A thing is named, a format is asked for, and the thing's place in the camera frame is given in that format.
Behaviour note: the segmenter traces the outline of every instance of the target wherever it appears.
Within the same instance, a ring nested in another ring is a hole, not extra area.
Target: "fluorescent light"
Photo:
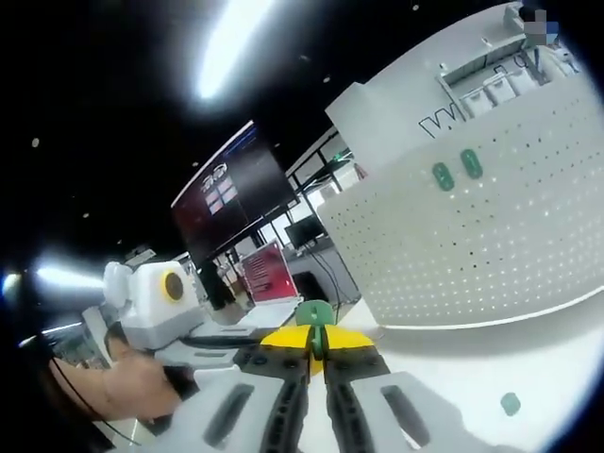
[[[24,340],[21,340],[21,341],[19,342],[19,344],[18,344],[18,345],[19,345],[19,347],[23,347],[23,346],[25,346],[26,344],[30,343],[30,342],[31,342],[31,341],[32,341],[34,338],[36,338],[36,336],[35,336],[35,335],[32,335],[32,336],[31,336],[31,337],[29,337],[29,338],[25,338]]]
[[[2,294],[6,294],[20,279],[21,276],[19,274],[8,274],[2,282]]]
[[[42,267],[38,269],[38,277],[47,283],[52,283],[66,288],[103,288],[103,279],[83,276],[81,274],[65,271],[56,267]]]
[[[53,327],[53,328],[49,328],[47,330],[43,330],[42,333],[44,335],[48,335],[49,333],[59,332],[60,330],[65,330],[66,328],[71,328],[71,327],[76,327],[76,326],[81,326],[81,325],[82,325],[82,323],[73,323],[73,324],[68,324],[67,326]]]
[[[213,97],[275,0],[229,0],[203,59],[199,92]]]

